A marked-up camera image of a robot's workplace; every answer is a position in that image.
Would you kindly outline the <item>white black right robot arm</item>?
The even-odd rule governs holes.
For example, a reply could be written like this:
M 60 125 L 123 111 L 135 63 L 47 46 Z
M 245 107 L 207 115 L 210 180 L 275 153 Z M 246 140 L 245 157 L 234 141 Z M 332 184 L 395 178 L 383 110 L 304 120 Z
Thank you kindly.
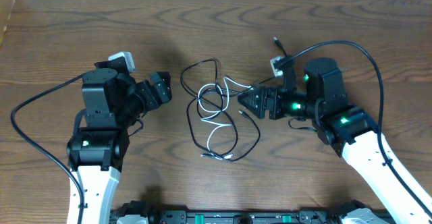
M 238 97 L 241 105 L 259 119 L 310 119 L 318 138 L 361 175 L 396 223 L 431 222 L 430 195 L 394 154 L 373 118 L 348 102 L 334 59 L 312 59 L 305 65 L 304 92 L 296 88 L 288 58 L 272 59 L 271 67 L 283 84 L 247 90 Z

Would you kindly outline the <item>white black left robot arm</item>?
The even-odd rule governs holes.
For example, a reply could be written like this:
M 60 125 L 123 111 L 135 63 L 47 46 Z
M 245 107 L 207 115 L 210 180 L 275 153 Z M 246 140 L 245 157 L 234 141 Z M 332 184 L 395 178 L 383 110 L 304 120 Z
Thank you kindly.
M 108 223 L 123 159 L 128 128 L 172 98 L 169 72 L 135 81 L 127 52 L 95 63 L 83 77 L 85 109 L 77 114 L 67 144 L 68 165 L 77 183 L 70 188 L 68 223 Z

